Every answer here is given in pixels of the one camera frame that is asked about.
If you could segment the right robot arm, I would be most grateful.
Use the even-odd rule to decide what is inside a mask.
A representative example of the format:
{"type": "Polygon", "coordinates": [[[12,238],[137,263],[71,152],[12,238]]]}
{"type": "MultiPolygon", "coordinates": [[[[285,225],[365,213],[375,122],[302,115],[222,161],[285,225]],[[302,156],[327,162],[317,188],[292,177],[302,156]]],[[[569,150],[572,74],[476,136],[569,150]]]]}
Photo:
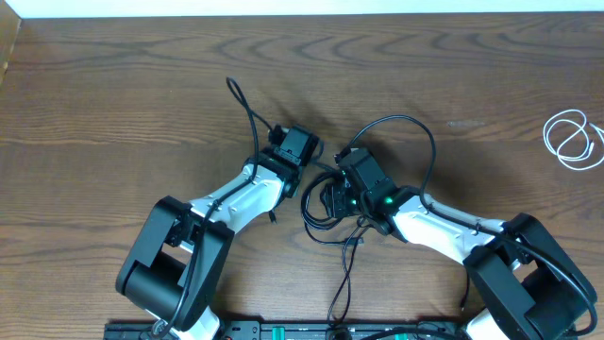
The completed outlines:
{"type": "Polygon", "coordinates": [[[328,216],[363,216],[380,234],[429,247],[466,269],[485,304],[464,325],[468,338],[581,335],[575,323],[593,312],[596,290],[538,219],[481,218],[398,187],[365,148],[346,148],[335,161],[336,179],[321,193],[328,216]]]}

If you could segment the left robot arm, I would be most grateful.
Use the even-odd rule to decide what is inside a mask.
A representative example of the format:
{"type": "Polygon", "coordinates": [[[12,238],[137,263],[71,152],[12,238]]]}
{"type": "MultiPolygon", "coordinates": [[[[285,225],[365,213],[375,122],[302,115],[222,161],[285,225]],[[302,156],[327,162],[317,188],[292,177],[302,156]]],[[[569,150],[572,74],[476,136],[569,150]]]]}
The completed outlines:
{"type": "Polygon", "coordinates": [[[210,305],[234,236],[293,197],[320,139],[300,126],[275,126],[269,146],[215,192],[151,210],[115,282],[118,293],[156,318],[109,325],[108,339],[217,339],[223,322],[210,305]]]}

